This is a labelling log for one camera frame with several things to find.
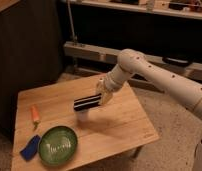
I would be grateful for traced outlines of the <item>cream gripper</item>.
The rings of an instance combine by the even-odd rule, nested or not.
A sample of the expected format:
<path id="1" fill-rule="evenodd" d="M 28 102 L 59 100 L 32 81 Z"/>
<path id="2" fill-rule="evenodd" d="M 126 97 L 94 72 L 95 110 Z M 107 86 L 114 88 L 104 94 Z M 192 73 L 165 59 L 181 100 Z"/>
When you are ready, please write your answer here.
<path id="1" fill-rule="evenodd" d="M 98 81 L 96 85 L 96 93 L 100 95 L 99 104 L 104 105 L 110 101 L 113 97 L 113 94 L 105 87 L 104 82 L 100 83 Z"/>

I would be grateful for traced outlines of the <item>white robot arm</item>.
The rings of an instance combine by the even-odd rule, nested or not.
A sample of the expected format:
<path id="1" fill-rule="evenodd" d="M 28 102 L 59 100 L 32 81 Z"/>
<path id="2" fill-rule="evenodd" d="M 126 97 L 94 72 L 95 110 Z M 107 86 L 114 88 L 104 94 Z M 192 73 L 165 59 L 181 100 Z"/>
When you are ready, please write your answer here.
<path id="1" fill-rule="evenodd" d="M 110 101 L 113 94 L 135 74 L 163 90 L 202 121 L 202 84 L 151 64 L 144 53 L 132 49 L 121 50 L 117 64 L 98 81 L 96 92 L 101 96 L 99 104 Z M 202 171 L 202 131 L 192 171 Z"/>

